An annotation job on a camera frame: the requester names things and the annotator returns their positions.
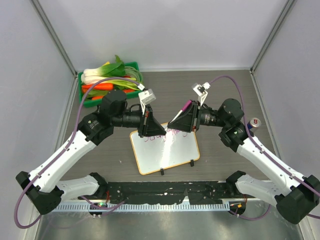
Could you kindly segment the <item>yellow framed whiteboard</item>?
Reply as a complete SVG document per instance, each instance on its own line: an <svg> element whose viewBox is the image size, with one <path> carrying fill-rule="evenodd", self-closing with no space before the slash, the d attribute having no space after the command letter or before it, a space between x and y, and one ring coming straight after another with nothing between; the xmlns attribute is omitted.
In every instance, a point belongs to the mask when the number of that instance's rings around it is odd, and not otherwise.
<svg viewBox="0 0 320 240"><path fill-rule="evenodd" d="M195 132L167 129L166 135L139 137L137 131L129 135L138 171L141 175L190 164L200 158Z"/></svg>

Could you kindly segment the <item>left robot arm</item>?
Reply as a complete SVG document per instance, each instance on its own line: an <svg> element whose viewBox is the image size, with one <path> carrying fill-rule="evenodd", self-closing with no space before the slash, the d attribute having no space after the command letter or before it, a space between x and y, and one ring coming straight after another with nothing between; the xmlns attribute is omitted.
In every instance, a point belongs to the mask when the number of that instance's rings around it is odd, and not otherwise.
<svg viewBox="0 0 320 240"><path fill-rule="evenodd" d="M53 211L62 201L81 196L100 200L106 196L108 184L96 172L62 181L63 175L84 155L114 133L115 127L136 128L138 136L164 136L164 127L154 118L151 102L156 99L151 89L138 94L138 109L127 107L127 95L112 90L105 95L96 111L86 115L76 126L70 138L42 165L31 172L16 176L41 215Z"/></svg>

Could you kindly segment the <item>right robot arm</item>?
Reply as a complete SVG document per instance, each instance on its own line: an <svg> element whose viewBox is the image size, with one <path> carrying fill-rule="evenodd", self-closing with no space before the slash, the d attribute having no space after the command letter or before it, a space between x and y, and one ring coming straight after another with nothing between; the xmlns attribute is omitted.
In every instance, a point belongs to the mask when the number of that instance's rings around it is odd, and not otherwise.
<svg viewBox="0 0 320 240"><path fill-rule="evenodd" d="M261 181L243 171L236 171L226 179L226 193L233 198L240 194L258 198L274 206L292 224L298 224L320 203L320 181L294 170L268 150L245 126L241 104L226 99L215 110L206 104L190 101L168 128L182 132L196 132L200 126L220 127L222 143L254 164L269 181Z"/></svg>

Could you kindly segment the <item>pink capped marker pen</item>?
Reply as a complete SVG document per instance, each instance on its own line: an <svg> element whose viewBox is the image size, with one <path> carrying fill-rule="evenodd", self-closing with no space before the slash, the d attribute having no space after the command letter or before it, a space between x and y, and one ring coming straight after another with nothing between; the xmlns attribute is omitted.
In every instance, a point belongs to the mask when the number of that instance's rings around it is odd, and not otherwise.
<svg viewBox="0 0 320 240"><path fill-rule="evenodd" d="M171 122L173 122L174 120L176 120L176 119L189 107L189 105L190 105L191 103L192 103L192 101L191 101L191 100L188 100L188 101L184 104L184 106L179 110L179 112L175 115L175 117L168 122L167 127L165 128L166 131L168 130L169 123L171 123Z"/></svg>

